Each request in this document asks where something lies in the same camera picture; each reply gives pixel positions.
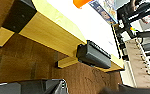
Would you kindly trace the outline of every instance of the floor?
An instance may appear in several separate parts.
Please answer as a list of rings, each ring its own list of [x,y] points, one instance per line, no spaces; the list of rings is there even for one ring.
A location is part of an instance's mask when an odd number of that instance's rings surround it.
[[[0,0],[0,27],[13,0]],[[64,69],[55,62],[67,57],[53,49],[14,34],[0,47],[0,83],[33,79],[65,79],[70,94],[98,94],[104,88],[117,90],[119,72],[104,73],[77,63]]]

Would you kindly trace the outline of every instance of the bench leg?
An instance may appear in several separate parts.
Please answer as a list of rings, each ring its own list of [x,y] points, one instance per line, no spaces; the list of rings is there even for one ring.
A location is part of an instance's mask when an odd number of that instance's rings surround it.
[[[3,27],[0,28],[0,47],[2,47],[14,34],[14,32],[5,29]]]
[[[78,63],[78,59],[76,57],[67,57],[58,61],[58,67],[64,68],[76,63]]]

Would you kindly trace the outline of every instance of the orange object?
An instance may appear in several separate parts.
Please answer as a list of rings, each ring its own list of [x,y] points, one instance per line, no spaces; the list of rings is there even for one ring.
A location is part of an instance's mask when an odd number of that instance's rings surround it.
[[[90,2],[92,0],[73,0],[73,4],[77,7],[77,8],[81,8],[83,5],[85,5],[86,3]]]

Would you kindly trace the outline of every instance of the table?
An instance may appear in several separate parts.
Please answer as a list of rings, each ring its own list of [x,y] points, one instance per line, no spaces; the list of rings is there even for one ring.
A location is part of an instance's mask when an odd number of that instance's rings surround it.
[[[122,60],[117,58],[118,52],[111,26],[88,4],[82,9],[77,9],[72,0],[32,0],[32,2],[36,12],[17,33],[68,55],[69,57],[58,61],[58,67],[64,68],[77,63],[77,45],[86,44],[86,40],[89,39],[113,54],[112,67],[101,70],[108,72],[123,69]],[[0,46],[2,47],[13,34],[14,31],[2,26]]]

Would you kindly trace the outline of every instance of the black object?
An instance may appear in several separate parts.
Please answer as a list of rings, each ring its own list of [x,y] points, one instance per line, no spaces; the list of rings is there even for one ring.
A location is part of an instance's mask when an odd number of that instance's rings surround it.
[[[36,12],[32,0],[15,0],[2,27],[19,33]]]
[[[68,94],[63,79],[21,81],[0,85],[0,94]]]
[[[118,20],[122,20],[124,24],[124,28],[118,28],[116,29],[117,34],[121,34],[124,31],[127,31],[130,38],[133,39],[135,37],[139,37],[133,34],[133,32],[130,30],[130,23],[139,20],[145,16],[150,15],[150,3],[142,3],[136,11],[132,10],[131,2],[123,5],[121,8],[117,10],[117,16]]]
[[[89,66],[96,66],[104,69],[111,67],[111,55],[90,40],[87,40],[86,45],[78,45],[76,57],[79,62]]]

